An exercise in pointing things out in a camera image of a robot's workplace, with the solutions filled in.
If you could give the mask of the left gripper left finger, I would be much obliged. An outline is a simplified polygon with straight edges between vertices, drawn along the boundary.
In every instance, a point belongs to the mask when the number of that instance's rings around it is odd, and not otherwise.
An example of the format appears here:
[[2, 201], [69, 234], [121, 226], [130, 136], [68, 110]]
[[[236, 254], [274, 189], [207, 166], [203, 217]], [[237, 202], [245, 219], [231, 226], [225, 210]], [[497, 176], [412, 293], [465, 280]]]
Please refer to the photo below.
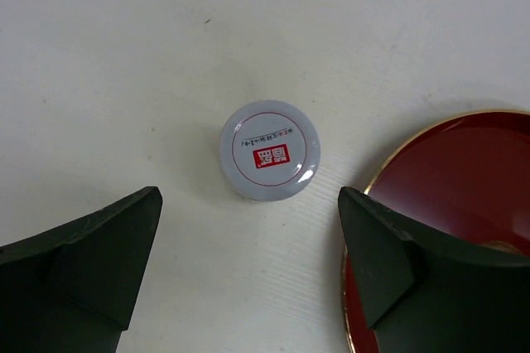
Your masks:
[[162, 196], [147, 186], [1, 248], [3, 352], [115, 352], [130, 325]]

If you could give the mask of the dark sauce jar white lid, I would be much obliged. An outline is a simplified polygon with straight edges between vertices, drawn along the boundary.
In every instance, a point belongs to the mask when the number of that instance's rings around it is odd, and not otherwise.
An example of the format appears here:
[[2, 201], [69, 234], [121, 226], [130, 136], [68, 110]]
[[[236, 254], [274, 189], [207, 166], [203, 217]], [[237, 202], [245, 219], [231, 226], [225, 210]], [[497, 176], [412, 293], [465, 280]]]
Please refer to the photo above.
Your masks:
[[320, 163], [314, 124], [278, 100], [244, 105], [225, 123], [220, 165], [232, 187], [253, 201], [281, 201], [303, 191]]

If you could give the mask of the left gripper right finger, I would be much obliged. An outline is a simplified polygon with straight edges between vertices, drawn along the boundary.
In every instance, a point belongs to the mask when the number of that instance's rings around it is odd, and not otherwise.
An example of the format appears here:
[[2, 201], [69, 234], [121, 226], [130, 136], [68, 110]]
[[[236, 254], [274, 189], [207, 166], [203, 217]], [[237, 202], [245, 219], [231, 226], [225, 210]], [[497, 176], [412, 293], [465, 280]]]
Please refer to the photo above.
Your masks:
[[352, 187], [338, 207], [380, 351], [528, 351], [528, 257], [445, 234]]

